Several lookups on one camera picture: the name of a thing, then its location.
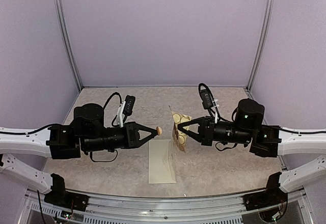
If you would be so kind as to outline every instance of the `vertical metal post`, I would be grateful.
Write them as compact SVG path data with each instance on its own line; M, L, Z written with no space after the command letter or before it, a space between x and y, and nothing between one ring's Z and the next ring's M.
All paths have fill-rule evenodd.
M64 16L63 7L62 7L62 1L55 0L55 6L56 6L56 10L57 10L62 39L63 39L64 46L65 46L67 56L68 56L69 65L70 65L76 86L80 92L83 89L83 85L82 85L82 80L80 78L78 68L77 68L73 53L72 53L70 40L69 40L67 27L66 27L66 22L65 22L65 16Z
M274 3L274 0L267 0L267 3L266 3L263 26L262 26L262 30L260 33L258 48L257 48L256 55L255 55L255 61L254 61L254 65L251 70L251 74L250 74L248 85L247 85L247 90L249 93L251 92L251 89L253 87L253 84L254 84L254 81L255 81L255 78L257 75L259 63L261 60L261 56L262 56L262 53L264 50L264 45L265 45L265 41L266 41L266 37L267 37L267 33L268 33L271 12L273 9L273 3Z

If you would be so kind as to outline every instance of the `metal frame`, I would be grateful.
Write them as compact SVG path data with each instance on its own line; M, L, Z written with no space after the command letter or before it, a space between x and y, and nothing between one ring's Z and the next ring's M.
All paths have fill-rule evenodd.
M74 223L242 223L242 215L257 212L246 211L242 196L248 192L199 198L133 198L104 194L89 194L86 212L74 211L79 221ZM305 224L313 224L311 208L303 189L289 193L289 202L298 201ZM44 214L55 216L62 210L57 206L42 202ZM19 224L25 224L31 210L39 212L38 197L28 190L23 203Z
M262 26L262 30L260 33L258 48L256 51L253 68L251 70L251 74L250 74L248 85L247 85L247 89L249 92L253 87L253 84L254 84L254 81L255 81L255 78L257 75L259 63L261 60L261 56L262 56L262 53L264 50L264 45L265 45L266 37L267 37L267 33L268 33L269 22L270 22L270 18L271 18L272 9L273 9L273 3L274 3L274 0L267 0L267 3L266 3L263 26Z
M62 0L55 0L55 6L56 6L57 15L58 15L62 39L63 39L64 46L65 46L67 56L68 56L69 65L70 65L70 68L71 68L71 71L73 74L74 81L78 88L78 91L81 92L81 90L83 89L83 84L82 84L82 80L80 78L78 68L77 68L73 53L72 53L69 35L68 35L66 22L65 22L65 15L63 12Z

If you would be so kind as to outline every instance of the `beige marbled table surface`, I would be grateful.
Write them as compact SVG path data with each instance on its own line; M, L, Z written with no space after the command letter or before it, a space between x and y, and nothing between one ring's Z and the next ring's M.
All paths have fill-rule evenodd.
M220 113L230 119L239 100L247 98L242 88L211 88L219 100ZM136 96L132 116L136 121L152 128L157 125L163 134L155 139L170 139L173 118L169 109L197 118L205 116L197 87L155 88L98 88L83 89L75 106L86 103L104 105L107 97L118 91L122 99ZM111 100L105 109L105 126L118 109L118 98ZM73 119L73 110L66 124ZM82 154L79 159L48 159L44 170L65 178L66 187L81 191L133 197L195 197L235 193L265 187L269 175L281 170L276 158L260 158L249 153L249 147L238 145L235 149L219 152L215 147L201 146L192 138L186 141L186 153L175 147L176 179L172 184L148 184L148 144L138 149L120 149L112 163L93 163ZM114 154L96 154L109 160Z

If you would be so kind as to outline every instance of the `gray partition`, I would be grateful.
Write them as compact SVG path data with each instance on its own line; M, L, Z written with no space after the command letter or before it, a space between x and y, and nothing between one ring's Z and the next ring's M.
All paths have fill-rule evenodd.
M62 0L84 86L241 86L266 0Z
M326 128L326 0L275 0L253 96L269 124ZM316 155L289 155L289 168ZM326 220L326 179L305 186L316 217Z
M0 126L62 123L78 92L54 0L0 2ZM37 168L44 163L41 157L20 159ZM0 223L14 223L26 188L0 175Z

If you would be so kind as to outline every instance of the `white wall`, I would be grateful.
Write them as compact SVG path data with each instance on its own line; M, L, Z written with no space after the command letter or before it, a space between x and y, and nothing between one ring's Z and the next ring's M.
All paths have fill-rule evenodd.
M62 123L78 92L54 0L0 3L0 126ZM44 163L41 157L19 159L39 169ZM0 174L0 223L14 223L26 189L26 184Z
M269 124L326 128L326 0L275 0L253 87ZM292 169L317 155L289 155ZM317 223L326 220L326 179L305 186Z
M84 86L245 86L266 0L62 0Z

